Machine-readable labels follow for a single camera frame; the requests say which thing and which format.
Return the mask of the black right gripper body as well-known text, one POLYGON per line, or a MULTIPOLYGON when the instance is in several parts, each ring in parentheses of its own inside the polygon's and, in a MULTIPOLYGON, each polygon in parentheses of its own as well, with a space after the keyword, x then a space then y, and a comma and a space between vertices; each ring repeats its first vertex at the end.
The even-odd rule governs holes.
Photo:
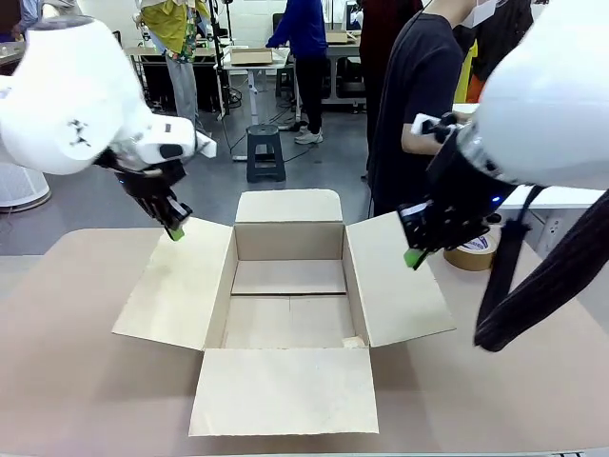
POLYGON ((450 135, 426 171, 426 199, 441 209, 465 215, 487 215, 517 188, 475 168, 450 135))

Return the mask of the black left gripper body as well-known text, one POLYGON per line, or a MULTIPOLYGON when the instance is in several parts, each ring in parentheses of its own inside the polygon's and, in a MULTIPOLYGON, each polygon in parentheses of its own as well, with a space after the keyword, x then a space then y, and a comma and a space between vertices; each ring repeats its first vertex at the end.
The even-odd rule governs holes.
POLYGON ((180 160, 132 170, 120 165, 110 149, 104 150, 94 165, 113 172, 125 192, 138 199, 176 199, 172 187, 186 176, 180 160))

